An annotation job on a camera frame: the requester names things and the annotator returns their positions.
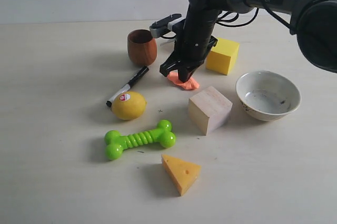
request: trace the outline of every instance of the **robotic arm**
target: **robotic arm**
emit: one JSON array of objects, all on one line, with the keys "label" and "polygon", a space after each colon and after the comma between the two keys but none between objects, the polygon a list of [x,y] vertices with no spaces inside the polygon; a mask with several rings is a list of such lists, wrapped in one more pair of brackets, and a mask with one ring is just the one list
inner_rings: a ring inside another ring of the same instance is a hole
[{"label": "robotic arm", "polygon": [[[180,81],[188,81],[216,45],[212,32],[222,11],[245,14],[254,8],[267,10],[296,35],[310,63],[337,73],[337,0],[189,0],[185,18],[173,14],[150,26],[154,38],[176,34],[174,50],[160,66],[160,73],[166,77],[177,70]],[[274,12],[291,15],[290,23]]]}]

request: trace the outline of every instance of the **white bowl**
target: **white bowl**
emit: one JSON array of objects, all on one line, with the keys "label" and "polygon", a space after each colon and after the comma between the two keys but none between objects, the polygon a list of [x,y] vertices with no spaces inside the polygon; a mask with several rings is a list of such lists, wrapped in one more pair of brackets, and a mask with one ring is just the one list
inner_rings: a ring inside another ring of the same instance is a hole
[{"label": "white bowl", "polygon": [[300,91],[290,80],[266,70],[244,74],[235,88],[244,110],[262,121],[280,119],[301,103]]}]

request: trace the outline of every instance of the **wooden cube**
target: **wooden cube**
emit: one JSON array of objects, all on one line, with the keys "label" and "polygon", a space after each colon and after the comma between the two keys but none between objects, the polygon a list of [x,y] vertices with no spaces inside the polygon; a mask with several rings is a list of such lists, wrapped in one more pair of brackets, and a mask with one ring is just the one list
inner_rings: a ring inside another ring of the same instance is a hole
[{"label": "wooden cube", "polygon": [[228,75],[235,65],[239,47],[237,42],[218,38],[206,58],[206,69]]},{"label": "wooden cube", "polygon": [[189,117],[207,135],[228,121],[232,106],[229,99],[210,86],[189,99]]}]

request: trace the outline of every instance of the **orange sponge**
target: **orange sponge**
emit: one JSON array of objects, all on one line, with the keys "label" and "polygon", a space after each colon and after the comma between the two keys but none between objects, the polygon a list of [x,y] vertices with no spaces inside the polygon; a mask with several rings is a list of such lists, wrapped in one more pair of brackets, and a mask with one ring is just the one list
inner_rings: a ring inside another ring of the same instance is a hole
[{"label": "orange sponge", "polygon": [[170,72],[167,78],[168,80],[172,81],[175,85],[181,86],[185,90],[195,90],[200,87],[199,83],[194,78],[190,78],[187,82],[182,83],[179,80],[178,73],[176,72]]}]

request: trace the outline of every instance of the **brown cup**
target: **brown cup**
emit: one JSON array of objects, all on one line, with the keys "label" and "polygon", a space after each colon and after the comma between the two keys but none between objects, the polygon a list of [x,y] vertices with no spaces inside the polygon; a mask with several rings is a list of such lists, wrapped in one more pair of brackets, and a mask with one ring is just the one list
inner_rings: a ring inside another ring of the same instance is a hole
[{"label": "brown cup", "polygon": [[151,65],[157,58],[157,44],[151,32],[146,29],[137,29],[129,33],[127,53],[135,65]]}]

